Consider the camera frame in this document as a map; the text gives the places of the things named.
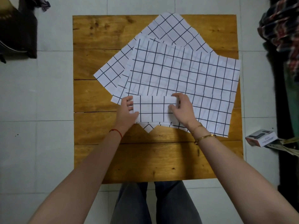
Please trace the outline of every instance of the person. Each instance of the person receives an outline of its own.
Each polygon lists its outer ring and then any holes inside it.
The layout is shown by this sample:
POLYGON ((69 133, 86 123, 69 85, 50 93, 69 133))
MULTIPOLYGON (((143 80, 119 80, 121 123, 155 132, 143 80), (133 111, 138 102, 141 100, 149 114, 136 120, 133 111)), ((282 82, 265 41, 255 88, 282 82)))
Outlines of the person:
MULTIPOLYGON (((195 118, 187 95, 175 93, 175 117, 190 131, 244 223, 299 223, 299 214, 254 168, 211 136, 195 118)), ((35 223, 84 223, 110 162, 124 135, 135 123, 132 96, 122 99, 113 131, 44 200, 30 219, 35 223)), ((201 223, 182 181, 155 182, 157 223, 201 223)), ((111 223, 151 223, 147 183, 122 185, 111 223)))

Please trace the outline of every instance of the jeans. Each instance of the jeans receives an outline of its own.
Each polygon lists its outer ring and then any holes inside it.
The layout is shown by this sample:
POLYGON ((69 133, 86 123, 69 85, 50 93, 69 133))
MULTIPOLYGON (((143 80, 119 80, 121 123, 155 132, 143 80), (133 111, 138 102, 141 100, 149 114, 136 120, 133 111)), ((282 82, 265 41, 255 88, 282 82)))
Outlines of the jeans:
MULTIPOLYGON (((155 182, 157 224, 199 223, 200 216, 182 181, 155 182)), ((122 184, 110 224, 151 224, 147 182, 122 184)))

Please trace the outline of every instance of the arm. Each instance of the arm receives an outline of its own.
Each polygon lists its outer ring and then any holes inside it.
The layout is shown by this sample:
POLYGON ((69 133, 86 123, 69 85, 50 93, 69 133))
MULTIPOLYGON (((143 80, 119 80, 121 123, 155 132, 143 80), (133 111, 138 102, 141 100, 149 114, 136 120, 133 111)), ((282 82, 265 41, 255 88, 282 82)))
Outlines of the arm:
MULTIPOLYGON (((170 106, 176 118, 193 132, 195 140, 209 135, 198 127, 187 95, 175 93, 180 107, 170 106)), ((252 166, 237 157, 215 137, 198 142, 215 175, 233 202, 242 221, 248 223, 299 223, 299 214, 287 200, 252 166)))
MULTIPOLYGON (((130 114, 132 96, 122 99, 114 129, 122 135, 135 123, 138 112, 130 114)), ((88 157, 45 199, 29 221, 35 223, 84 223, 103 178, 121 141, 111 131, 88 157)))

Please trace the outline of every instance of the gold bangle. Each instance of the gold bangle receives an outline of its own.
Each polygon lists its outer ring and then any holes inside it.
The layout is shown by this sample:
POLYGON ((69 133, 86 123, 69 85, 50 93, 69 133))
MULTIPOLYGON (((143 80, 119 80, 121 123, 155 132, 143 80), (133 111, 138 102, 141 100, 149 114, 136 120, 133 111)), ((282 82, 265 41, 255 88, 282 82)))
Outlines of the gold bangle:
POLYGON ((193 136, 193 134, 194 134, 194 131, 195 131, 198 127, 203 127, 203 125, 200 124, 200 125, 198 125, 197 127, 195 127, 194 130, 193 130, 192 133, 191 133, 192 136, 193 136))
POLYGON ((197 140, 194 142, 194 144, 198 145, 198 142, 200 142, 202 139, 205 139, 205 138, 207 138, 207 137, 216 137, 216 135, 214 135, 214 134, 209 134, 209 135, 203 136, 203 137, 197 139, 197 140))

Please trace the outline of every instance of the box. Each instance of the box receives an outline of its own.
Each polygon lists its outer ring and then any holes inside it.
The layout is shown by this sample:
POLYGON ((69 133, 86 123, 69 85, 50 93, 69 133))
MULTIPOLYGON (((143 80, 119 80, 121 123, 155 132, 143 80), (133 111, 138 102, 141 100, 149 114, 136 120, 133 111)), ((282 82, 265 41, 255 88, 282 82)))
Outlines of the box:
POLYGON ((248 144, 252 146, 264 147, 265 145, 275 141, 278 137, 274 131, 259 130, 245 137, 248 144))

